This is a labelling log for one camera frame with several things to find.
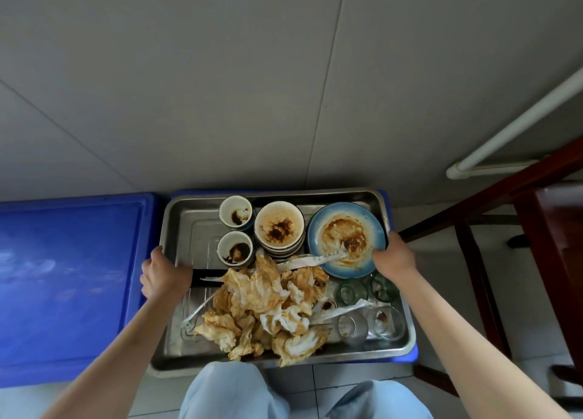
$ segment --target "blue plate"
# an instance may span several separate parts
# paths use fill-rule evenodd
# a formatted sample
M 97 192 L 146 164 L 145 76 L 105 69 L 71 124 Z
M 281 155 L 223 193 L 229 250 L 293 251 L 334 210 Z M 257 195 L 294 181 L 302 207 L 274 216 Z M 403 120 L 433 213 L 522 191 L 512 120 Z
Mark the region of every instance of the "blue plate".
M 310 253 L 319 256 L 345 248 L 349 257 L 322 264 L 337 278 L 359 278 L 375 270 L 373 250 L 384 249 L 385 231 L 375 216 L 354 203 L 334 203 L 320 209 L 308 227 Z

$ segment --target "light blue pants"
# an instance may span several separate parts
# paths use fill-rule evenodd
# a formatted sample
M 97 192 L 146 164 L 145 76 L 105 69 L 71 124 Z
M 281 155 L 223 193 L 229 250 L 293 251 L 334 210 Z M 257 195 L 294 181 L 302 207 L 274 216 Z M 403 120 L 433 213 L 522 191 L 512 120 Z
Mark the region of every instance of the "light blue pants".
M 290 406 L 270 389 L 255 365 L 208 364 L 194 379 L 179 419 L 287 419 Z M 411 391 L 392 380 L 362 382 L 339 400 L 326 418 L 432 419 Z

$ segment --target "wooden furniture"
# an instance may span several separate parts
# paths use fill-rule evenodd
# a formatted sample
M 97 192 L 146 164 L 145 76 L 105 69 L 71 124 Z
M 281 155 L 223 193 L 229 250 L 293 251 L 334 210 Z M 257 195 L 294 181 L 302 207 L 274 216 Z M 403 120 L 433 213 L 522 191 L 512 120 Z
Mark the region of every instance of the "wooden furniture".
M 482 255 L 470 226 L 521 224 L 525 237 L 510 246 L 530 246 L 545 289 L 573 359 L 572 366 L 553 365 L 560 379 L 583 385 L 583 184 L 560 182 L 583 169 L 583 137 L 540 162 L 400 232 L 413 241 L 454 226 L 468 267 L 486 337 L 508 358 L 512 354 L 492 294 Z M 483 215 L 502 204 L 513 204 L 518 216 Z M 417 378 L 457 395 L 442 372 L 415 365 Z M 583 399 L 556 398 L 570 411 Z

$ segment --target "person's left hand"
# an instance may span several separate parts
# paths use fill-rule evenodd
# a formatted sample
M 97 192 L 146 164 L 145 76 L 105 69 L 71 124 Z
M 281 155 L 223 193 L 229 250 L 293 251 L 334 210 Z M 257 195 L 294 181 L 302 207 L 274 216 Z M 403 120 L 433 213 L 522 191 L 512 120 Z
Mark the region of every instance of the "person's left hand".
M 162 246 L 156 247 L 150 254 L 151 258 L 142 263 L 143 295 L 150 299 L 158 296 L 169 296 L 178 301 L 190 289 L 193 280 L 193 268 L 176 267 L 162 252 Z

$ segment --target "floor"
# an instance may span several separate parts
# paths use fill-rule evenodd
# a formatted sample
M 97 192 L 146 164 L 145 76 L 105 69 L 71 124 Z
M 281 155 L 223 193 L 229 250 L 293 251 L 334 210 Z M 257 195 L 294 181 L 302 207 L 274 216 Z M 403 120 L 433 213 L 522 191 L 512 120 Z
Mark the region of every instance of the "floor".
M 447 204 L 393 210 L 395 228 L 401 230 L 446 208 Z M 512 208 L 497 209 L 509 213 Z M 563 336 L 530 251 L 510 250 L 504 244 L 521 233 L 516 226 L 474 226 L 473 232 L 488 270 L 515 363 L 539 386 L 553 395 L 583 396 L 579 386 L 549 375 L 551 364 L 570 364 Z M 468 272 L 453 229 L 412 243 L 418 268 L 426 279 L 474 327 L 483 333 Z M 420 361 L 443 369 L 427 337 L 417 326 Z M 369 379 L 396 379 L 417 395 L 435 419 L 467 418 L 460 400 L 419 381 L 409 364 L 300 365 L 266 372 L 268 382 L 290 403 L 292 418 L 317 419 L 355 384 Z M 176 419 L 192 378 L 154 379 L 144 376 L 130 417 Z M 45 384 L 0 390 L 0 418 L 37 418 L 66 386 Z M 573 417 L 583 419 L 583 414 Z

